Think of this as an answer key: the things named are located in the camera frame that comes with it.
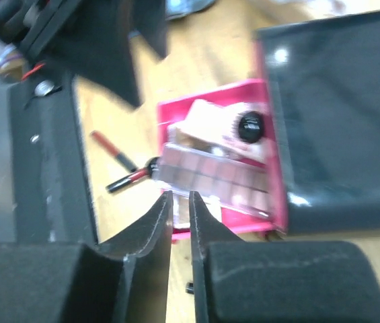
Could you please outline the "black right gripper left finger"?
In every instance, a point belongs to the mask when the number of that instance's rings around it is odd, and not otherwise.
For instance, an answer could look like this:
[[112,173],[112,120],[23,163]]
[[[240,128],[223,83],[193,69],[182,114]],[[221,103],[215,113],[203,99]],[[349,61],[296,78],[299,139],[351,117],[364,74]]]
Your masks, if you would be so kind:
[[164,322],[173,195],[109,240],[0,244],[0,322]]

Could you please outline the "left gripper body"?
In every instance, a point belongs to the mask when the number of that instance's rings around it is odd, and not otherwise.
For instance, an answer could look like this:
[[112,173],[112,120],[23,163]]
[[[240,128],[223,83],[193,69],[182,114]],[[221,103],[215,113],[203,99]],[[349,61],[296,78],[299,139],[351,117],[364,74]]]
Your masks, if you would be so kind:
[[0,41],[31,63],[93,67],[116,54],[121,1],[0,1]]

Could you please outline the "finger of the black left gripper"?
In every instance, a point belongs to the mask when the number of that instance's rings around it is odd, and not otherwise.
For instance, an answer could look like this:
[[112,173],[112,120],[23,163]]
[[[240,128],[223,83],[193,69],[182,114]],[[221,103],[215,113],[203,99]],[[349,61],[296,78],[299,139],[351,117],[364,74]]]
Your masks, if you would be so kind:
[[160,59],[167,56],[166,0],[135,0],[133,28],[145,39]]
[[130,53],[132,1],[83,1],[68,32],[52,43],[53,59],[134,108],[141,105]]

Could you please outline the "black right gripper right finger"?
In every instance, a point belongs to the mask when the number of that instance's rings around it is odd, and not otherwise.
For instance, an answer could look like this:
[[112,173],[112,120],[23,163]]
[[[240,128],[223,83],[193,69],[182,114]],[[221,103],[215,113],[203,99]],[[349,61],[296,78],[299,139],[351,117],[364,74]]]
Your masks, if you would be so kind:
[[380,322],[380,285],[344,241],[247,242],[189,197],[198,322]]

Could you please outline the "long clear eyeshadow palette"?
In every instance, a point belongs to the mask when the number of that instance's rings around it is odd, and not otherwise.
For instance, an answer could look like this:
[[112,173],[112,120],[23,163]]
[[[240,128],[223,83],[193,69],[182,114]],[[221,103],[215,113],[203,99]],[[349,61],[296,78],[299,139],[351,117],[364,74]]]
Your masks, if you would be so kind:
[[270,216],[268,181],[261,167],[167,143],[153,179],[181,196],[196,191],[227,209],[253,217]]

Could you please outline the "pink drawer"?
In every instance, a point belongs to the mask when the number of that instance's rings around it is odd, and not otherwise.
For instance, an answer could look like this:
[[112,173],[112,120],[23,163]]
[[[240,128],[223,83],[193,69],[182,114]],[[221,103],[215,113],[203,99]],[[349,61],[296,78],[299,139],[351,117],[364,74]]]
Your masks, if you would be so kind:
[[157,120],[161,159],[153,177],[178,204],[174,239],[190,235],[182,201],[192,190],[235,233],[287,231],[287,198],[263,81],[162,102]]

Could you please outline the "black drawer organizer box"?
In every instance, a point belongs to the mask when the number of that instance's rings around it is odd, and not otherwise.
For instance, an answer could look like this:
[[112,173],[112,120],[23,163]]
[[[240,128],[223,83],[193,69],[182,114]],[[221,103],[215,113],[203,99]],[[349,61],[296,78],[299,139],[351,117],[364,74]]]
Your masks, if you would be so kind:
[[286,234],[380,229],[380,11],[255,37],[273,226]]

